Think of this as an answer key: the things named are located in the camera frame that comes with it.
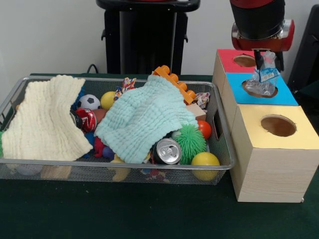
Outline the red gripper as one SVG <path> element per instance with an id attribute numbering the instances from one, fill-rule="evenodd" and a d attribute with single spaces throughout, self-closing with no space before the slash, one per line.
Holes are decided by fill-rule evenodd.
<path id="1" fill-rule="evenodd" d="M 275 51 L 275 65 L 279 72 L 284 71 L 284 58 L 282 51 L 289 51 L 291 48 L 295 32 L 295 23 L 292 19 L 285 19 L 283 26 L 275 35 L 258 40 L 244 38 L 236 25 L 232 26 L 232 44 L 236 50 L 252 51 L 254 50 L 254 58 L 256 68 L 260 69 L 263 65 L 263 57 L 260 50 Z"/>

